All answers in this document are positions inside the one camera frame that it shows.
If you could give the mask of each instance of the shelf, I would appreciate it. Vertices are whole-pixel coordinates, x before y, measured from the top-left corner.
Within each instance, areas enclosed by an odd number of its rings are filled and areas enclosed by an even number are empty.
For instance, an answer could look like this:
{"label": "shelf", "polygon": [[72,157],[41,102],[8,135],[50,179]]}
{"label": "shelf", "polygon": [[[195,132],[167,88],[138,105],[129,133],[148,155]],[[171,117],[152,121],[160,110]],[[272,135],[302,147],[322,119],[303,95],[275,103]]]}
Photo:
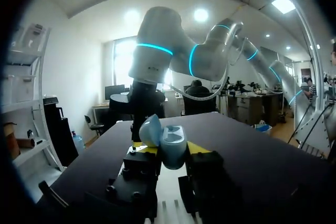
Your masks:
{"label": "shelf", "polygon": [[41,57],[42,53],[29,48],[11,48],[7,55],[7,64],[30,66],[34,61]]}
{"label": "shelf", "polygon": [[7,113],[10,111],[21,110],[24,108],[29,108],[31,106],[37,105],[39,103],[38,100],[30,100],[25,102],[17,102],[9,105],[1,106],[1,113]]}
{"label": "shelf", "polygon": [[17,167],[20,166],[34,155],[47,148],[49,145],[49,141],[43,140],[42,143],[36,145],[34,148],[20,148],[21,154],[13,160],[14,165]]}
{"label": "shelf", "polygon": [[38,188],[38,184],[44,180],[47,182],[48,186],[51,186],[61,174],[62,172],[56,168],[46,165],[40,168],[38,172],[32,174],[24,180],[25,187],[35,203],[37,203],[42,197],[42,192]]}

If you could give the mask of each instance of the person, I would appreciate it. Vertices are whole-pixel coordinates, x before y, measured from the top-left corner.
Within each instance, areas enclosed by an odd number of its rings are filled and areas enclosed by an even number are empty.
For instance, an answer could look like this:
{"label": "person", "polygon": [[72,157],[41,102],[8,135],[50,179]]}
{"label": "person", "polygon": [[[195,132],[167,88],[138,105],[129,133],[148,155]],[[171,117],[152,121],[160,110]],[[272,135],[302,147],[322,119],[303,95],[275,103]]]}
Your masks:
{"label": "person", "polygon": [[313,80],[311,78],[307,79],[307,84],[309,86],[309,91],[304,90],[304,93],[309,99],[309,102],[314,106],[316,100],[316,86],[313,84]]}
{"label": "person", "polygon": [[301,84],[301,89],[302,89],[302,90],[309,91],[309,87],[308,87],[308,83],[307,83],[307,81],[308,81],[307,78],[304,77],[303,82],[302,82],[302,84]]}
{"label": "person", "polygon": [[202,86],[200,80],[193,80],[191,86],[185,91],[187,94],[200,94],[200,93],[210,93],[209,89]]}

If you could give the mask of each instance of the chair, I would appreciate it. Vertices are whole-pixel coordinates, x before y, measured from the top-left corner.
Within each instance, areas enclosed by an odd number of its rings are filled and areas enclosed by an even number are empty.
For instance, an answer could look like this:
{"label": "chair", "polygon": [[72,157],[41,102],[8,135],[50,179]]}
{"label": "chair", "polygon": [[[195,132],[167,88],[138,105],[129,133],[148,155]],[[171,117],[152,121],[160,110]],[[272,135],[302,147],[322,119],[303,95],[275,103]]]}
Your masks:
{"label": "chair", "polygon": [[[208,97],[213,93],[199,93],[199,94],[190,94],[193,97]],[[216,97],[206,101],[196,101],[183,97],[184,101],[184,115],[196,115],[202,113],[209,113],[216,111]]]}
{"label": "chair", "polygon": [[90,123],[91,123],[90,117],[88,117],[87,115],[85,115],[84,117],[85,117],[85,121],[86,121],[86,124],[88,125],[89,129],[92,130],[92,131],[96,131],[97,136],[100,136],[104,133],[103,132],[104,124],[92,124],[92,125],[90,125]]}

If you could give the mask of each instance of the wooden floor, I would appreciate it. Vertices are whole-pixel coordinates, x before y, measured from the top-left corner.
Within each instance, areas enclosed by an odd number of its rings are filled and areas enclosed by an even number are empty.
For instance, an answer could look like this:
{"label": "wooden floor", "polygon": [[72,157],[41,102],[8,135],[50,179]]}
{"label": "wooden floor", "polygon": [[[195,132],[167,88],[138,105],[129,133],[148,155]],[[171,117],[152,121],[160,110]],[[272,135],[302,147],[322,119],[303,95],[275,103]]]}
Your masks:
{"label": "wooden floor", "polygon": [[97,140],[97,139],[98,139],[97,136],[93,137],[92,139],[90,139],[90,140],[85,144],[85,147],[86,147],[86,148],[89,148],[90,145],[93,144],[93,143],[95,142],[95,140]]}
{"label": "wooden floor", "polygon": [[[277,125],[275,125],[271,130],[271,136],[287,143],[293,131],[294,118],[287,114],[286,123],[278,123]],[[295,147],[298,147],[298,143],[294,138],[292,138],[289,143]]]}

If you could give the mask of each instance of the plastic bottle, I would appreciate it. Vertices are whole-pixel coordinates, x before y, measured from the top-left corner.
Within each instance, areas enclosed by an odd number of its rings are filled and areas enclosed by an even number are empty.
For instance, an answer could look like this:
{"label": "plastic bottle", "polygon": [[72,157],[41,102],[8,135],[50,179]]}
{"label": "plastic bottle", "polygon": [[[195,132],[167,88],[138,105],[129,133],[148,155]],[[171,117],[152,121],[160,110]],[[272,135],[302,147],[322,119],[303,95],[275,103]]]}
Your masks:
{"label": "plastic bottle", "polygon": [[72,139],[74,141],[78,154],[81,154],[85,150],[85,145],[82,137],[80,135],[76,135],[76,133],[72,131]]}

